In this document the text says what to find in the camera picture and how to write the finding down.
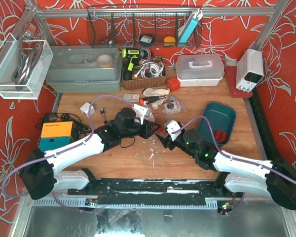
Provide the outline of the red handled ratchet wrench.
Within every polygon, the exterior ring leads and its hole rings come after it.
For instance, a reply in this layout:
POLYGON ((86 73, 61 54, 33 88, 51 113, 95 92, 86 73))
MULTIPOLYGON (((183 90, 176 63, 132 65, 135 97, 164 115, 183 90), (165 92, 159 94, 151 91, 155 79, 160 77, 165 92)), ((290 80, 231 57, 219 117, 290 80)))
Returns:
POLYGON ((107 120, 107 117, 106 117, 106 111, 105 111, 105 109, 103 107, 100 108, 100 114, 103 117, 104 124, 108 123, 108 120, 107 120))

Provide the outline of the teal plastic tray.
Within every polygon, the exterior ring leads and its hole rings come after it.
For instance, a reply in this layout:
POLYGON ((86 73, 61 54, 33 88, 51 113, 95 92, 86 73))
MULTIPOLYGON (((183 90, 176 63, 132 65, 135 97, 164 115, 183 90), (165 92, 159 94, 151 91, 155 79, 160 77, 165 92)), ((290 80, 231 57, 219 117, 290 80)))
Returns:
POLYGON ((236 120, 236 111, 227 105, 218 102, 210 102, 207 104, 203 116, 208 119, 213 133, 215 133, 216 130, 227 132, 226 142, 217 142, 219 147, 226 145, 229 142, 233 131, 236 120))

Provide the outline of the white peg board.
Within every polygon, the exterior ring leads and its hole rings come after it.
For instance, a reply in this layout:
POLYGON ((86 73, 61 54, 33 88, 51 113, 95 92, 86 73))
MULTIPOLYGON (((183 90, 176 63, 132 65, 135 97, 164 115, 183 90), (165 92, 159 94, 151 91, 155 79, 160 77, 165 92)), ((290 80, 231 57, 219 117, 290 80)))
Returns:
POLYGON ((146 114, 144 115, 144 119, 147 121, 155 122, 155 118, 150 108, 147 108, 146 114))

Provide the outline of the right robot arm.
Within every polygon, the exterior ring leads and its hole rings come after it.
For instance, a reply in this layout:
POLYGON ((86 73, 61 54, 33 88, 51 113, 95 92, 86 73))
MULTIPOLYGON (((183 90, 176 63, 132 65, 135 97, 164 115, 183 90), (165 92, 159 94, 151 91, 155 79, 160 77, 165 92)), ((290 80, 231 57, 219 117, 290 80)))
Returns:
POLYGON ((165 148, 177 147, 194 158, 201 168, 225 173, 223 186, 230 192, 271 197, 281 207, 296 210, 296 170, 286 160, 257 160, 220 151, 194 129, 157 138, 165 148))

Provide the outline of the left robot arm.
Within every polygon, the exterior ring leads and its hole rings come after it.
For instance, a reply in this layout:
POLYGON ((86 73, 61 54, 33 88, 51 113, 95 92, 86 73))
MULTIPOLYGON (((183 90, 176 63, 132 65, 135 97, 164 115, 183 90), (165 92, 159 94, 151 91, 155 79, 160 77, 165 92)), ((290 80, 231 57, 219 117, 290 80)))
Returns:
POLYGON ((91 131, 89 136, 58 149, 33 150, 21 166, 19 176, 33 200, 53 190, 82 190, 90 182, 85 171, 65 172, 68 166, 118 146, 124 138, 150 138, 160 125, 139 116, 137 110, 123 108, 113 120, 91 131))

